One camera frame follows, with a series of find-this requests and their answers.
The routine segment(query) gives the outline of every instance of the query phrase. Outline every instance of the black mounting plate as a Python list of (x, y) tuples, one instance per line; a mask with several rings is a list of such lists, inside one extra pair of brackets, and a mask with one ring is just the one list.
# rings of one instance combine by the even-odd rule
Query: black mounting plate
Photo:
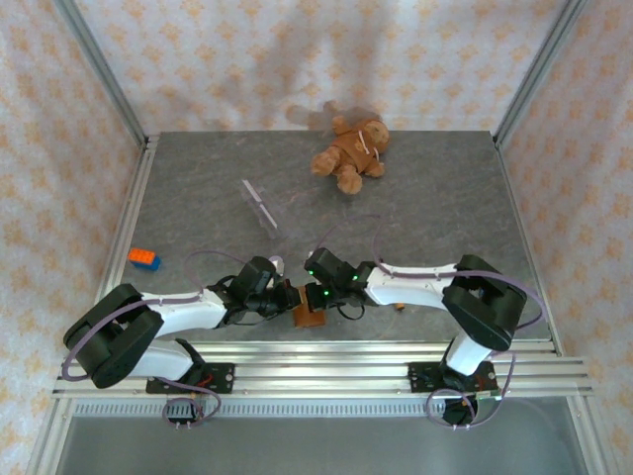
[[(195, 386), (210, 389), (218, 394), (230, 394), (235, 381), (235, 365), (233, 363), (205, 363), (202, 366), (205, 378)], [(189, 394), (191, 391), (168, 385), (157, 379), (147, 380), (147, 394)]]
[(437, 389), (459, 389), (465, 393), (498, 390), (495, 367), (489, 361), (482, 361), (470, 376), (460, 377), (461, 388), (447, 384), (445, 369), (440, 362), (414, 362), (408, 364), (407, 378), (412, 393), (430, 393)]

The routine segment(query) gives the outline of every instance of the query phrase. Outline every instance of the floral wallpaper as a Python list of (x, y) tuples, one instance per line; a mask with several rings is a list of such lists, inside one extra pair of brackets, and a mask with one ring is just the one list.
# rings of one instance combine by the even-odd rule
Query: floral wallpaper
[(138, 150), (49, 0), (0, 3), (0, 472), (26, 470)]
[(633, 467), (633, 4), (589, 3), (504, 151), (565, 350)]
[(494, 130), (564, 0), (78, 1), (147, 134)]

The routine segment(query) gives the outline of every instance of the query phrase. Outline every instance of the teddy bear head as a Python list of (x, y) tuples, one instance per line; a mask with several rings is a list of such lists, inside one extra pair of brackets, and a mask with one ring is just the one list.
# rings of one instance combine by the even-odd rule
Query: teddy bear head
[(389, 143), (389, 130), (387, 126), (382, 122), (371, 119), (366, 121), (362, 126), (363, 132), (367, 133), (372, 138), (372, 142), (376, 145), (379, 153), (382, 153), (387, 149)]

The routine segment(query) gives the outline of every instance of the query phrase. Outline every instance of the small brown block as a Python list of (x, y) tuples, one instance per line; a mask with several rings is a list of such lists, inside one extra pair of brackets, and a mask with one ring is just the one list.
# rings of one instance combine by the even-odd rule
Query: small brown block
[(309, 327), (322, 327), (325, 325), (325, 311), (311, 312), (308, 308), (308, 299), (306, 298), (306, 287), (299, 287), (302, 304), (293, 310), (295, 319), (295, 327), (298, 329), (307, 329)]

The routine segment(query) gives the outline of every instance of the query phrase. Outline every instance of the brown teddy bear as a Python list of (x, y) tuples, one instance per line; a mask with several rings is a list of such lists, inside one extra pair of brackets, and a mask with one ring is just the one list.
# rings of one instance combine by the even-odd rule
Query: brown teddy bear
[(363, 185), (360, 173), (374, 178), (385, 173), (380, 154), (387, 149), (389, 131), (377, 119), (367, 119), (349, 127), (342, 116), (332, 119), (332, 128), (336, 139), (326, 151), (313, 158), (312, 173), (336, 176), (338, 188), (354, 195)]

